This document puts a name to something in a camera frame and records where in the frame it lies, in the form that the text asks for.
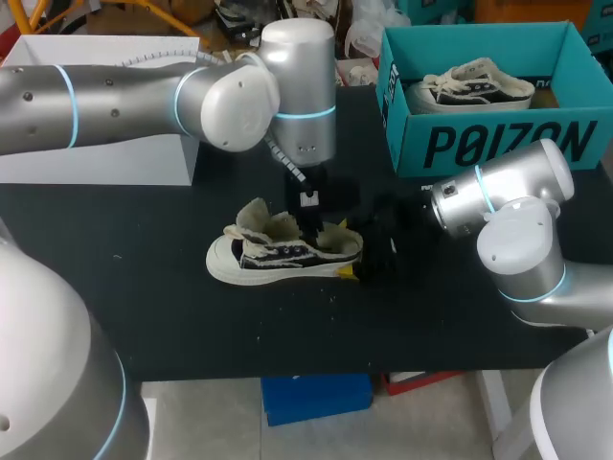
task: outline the black tabletop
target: black tabletop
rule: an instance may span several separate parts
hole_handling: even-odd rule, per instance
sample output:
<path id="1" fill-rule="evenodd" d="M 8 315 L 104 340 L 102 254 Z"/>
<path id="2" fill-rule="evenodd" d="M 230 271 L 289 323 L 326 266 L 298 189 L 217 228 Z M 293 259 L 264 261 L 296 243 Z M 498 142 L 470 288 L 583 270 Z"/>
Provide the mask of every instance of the black tabletop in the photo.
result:
<path id="1" fill-rule="evenodd" d="M 359 178 L 364 207 L 375 194 L 432 182 L 395 178 L 373 89 L 340 90 L 337 107 L 330 167 Z M 562 250 L 613 263 L 609 181 L 601 168 L 574 178 L 558 220 Z M 203 148 L 191 188 L 0 185 L 0 216 L 26 253 L 79 292 L 137 380 L 542 367 L 585 338 L 516 320 L 474 239 L 442 242 L 419 288 L 213 279 L 209 244 L 255 196 L 281 211 L 282 183 L 264 145 Z"/>

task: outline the robotic arm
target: robotic arm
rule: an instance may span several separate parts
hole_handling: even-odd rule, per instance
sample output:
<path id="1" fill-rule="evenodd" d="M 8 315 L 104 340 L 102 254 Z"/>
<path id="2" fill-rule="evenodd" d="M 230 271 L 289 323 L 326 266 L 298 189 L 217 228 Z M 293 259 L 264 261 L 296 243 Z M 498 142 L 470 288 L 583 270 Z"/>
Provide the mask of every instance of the robotic arm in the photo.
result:
<path id="1" fill-rule="evenodd" d="M 479 233 L 479 257 L 521 320 L 602 330 L 613 266 L 565 261 L 557 241 L 559 205 L 574 192 L 559 148 L 542 139 L 434 184 L 430 208 L 450 236 Z"/>
<path id="2" fill-rule="evenodd" d="M 289 19 L 264 28 L 257 55 L 228 64 L 0 68 L 0 155 L 156 134 L 244 151 L 265 136 L 287 169 L 288 211 L 316 237 L 329 185 L 323 164 L 336 147 L 335 100 L 332 27 Z"/>

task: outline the tile floor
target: tile floor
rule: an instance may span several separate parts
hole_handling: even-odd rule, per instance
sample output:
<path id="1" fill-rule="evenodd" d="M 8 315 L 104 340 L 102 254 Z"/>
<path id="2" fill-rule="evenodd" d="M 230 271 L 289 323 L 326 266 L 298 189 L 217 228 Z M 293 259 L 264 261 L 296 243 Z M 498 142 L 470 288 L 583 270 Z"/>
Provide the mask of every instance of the tile floor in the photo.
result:
<path id="1" fill-rule="evenodd" d="M 503 373 L 511 407 L 536 371 Z M 491 441 L 474 374 L 403 395 L 377 394 L 370 409 L 269 427 L 259 379 L 154 382 L 150 460 L 490 460 Z M 529 452 L 525 459 L 540 457 Z"/>

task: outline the blue light ring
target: blue light ring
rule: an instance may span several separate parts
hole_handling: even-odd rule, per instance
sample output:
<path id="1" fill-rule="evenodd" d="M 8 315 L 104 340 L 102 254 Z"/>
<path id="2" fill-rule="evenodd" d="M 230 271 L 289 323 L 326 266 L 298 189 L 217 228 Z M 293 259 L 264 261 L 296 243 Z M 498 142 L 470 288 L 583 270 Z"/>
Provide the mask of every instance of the blue light ring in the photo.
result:
<path id="1" fill-rule="evenodd" d="M 489 207 L 489 211 L 491 213 L 495 213 L 496 210 L 494 209 L 494 206 L 491 204 L 491 201 L 489 200 L 489 194 L 488 194 L 488 191 L 486 190 L 486 184 L 483 183 L 483 177 L 481 176 L 481 168 L 479 167 L 479 165 L 475 165 L 475 174 L 477 175 L 477 182 L 479 182 L 481 193 L 483 194 L 483 198 L 485 199 L 486 204 Z"/>
<path id="2" fill-rule="evenodd" d="M 336 110 L 336 105 L 330 107 L 327 110 L 322 110 L 321 112 L 313 112 L 313 113 L 300 113 L 300 114 L 292 114 L 292 113 L 278 113 L 275 115 L 277 118 L 281 118 L 284 120 L 309 120 L 312 118 L 320 118 L 325 117 L 326 115 L 330 115 L 334 110 Z"/>
<path id="3" fill-rule="evenodd" d="M 68 95 L 70 96 L 70 104 L 73 108 L 73 133 L 72 138 L 70 139 L 70 144 L 68 144 L 67 149 L 71 149 L 75 146 L 77 142 L 77 136 L 79 135 L 79 108 L 77 107 L 77 97 L 75 96 L 75 87 L 70 80 L 70 77 L 66 73 L 66 71 L 60 65 L 54 64 L 54 67 L 58 70 L 58 72 L 66 81 L 66 86 L 68 87 Z"/>
<path id="4" fill-rule="evenodd" d="M 546 294 L 543 294 L 541 296 L 535 297 L 534 299 L 513 299 L 512 297 L 509 297 L 507 294 L 505 294 L 502 290 L 498 290 L 498 292 L 500 292 L 503 297 L 505 297 L 505 298 L 507 298 L 507 299 L 509 299 L 509 300 L 511 300 L 513 302 L 518 302 L 520 304 L 530 304 L 532 302 L 540 302 L 541 300 L 546 299 L 550 295 L 553 295 L 554 292 L 556 292 L 559 289 L 559 287 L 562 286 L 562 283 L 564 283 L 564 279 L 565 278 L 566 278 L 566 265 L 564 266 L 564 271 L 562 272 L 562 277 L 560 278 L 560 280 L 557 283 L 556 287 L 554 287 L 552 290 L 550 290 Z"/>
<path id="5" fill-rule="evenodd" d="M 179 84 L 176 85 L 176 89 L 174 90 L 174 99 L 172 101 L 174 119 L 176 120 L 176 123 L 179 125 L 181 130 L 190 137 L 192 137 L 192 135 L 183 127 L 183 124 L 179 119 L 179 94 L 181 93 L 181 88 L 183 88 L 183 85 L 190 79 L 193 74 L 197 74 L 198 72 L 206 70 L 207 68 L 208 67 L 198 67 L 197 69 L 192 70 L 189 74 L 184 75 Z"/>
<path id="6" fill-rule="evenodd" d="M 115 425 L 111 429 L 111 432 L 108 434 L 108 438 L 106 438 L 106 441 L 104 441 L 104 444 L 102 445 L 101 449 L 98 451 L 96 456 L 94 456 L 94 460 L 102 460 L 104 458 L 104 456 L 106 455 L 106 452 L 110 449 L 110 446 L 113 443 L 115 436 L 117 435 L 117 431 L 119 430 L 119 425 L 121 424 L 122 418 L 124 417 L 125 397 L 126 397 L 125 370 L 124 370 L 122 361 L 119 359 L 119 356 L 117 356 L 117 354 L 115 354 L 115 356 L 117 357 L 117 360 L 119 361 L 119 367 L 122 370 L 122 381 L 123 381 L 122 403 L 119 407 L 119 412 L 117 414 L 117 420 L 115 420 Z"/>

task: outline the sneaker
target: sneaker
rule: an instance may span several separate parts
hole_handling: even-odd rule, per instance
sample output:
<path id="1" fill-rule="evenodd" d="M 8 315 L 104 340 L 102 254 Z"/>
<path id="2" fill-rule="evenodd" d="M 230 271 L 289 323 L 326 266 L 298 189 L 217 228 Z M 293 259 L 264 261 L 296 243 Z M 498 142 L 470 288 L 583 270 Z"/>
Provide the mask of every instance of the sneaker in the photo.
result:
<path id="1" fill-rule="evenodd" d="M 412 114 L 523 110 L 530 106 L 534 86 L 502 72 L 481 57 L 444 74 L 426 75 L 406 90 Z"/>
<path id="2" fill-rule="evenodd" d="M 335 277 L 355 262 L 362 237 L 352 230 L 324 222 L 314 245 L 301 240 L 294 217 L 270 216 L 256 198 L 237 215 L 237 223 L 223 230 L 207 252 L 207 268 L 224 283 L 255 286 L 301 276 Z"/>

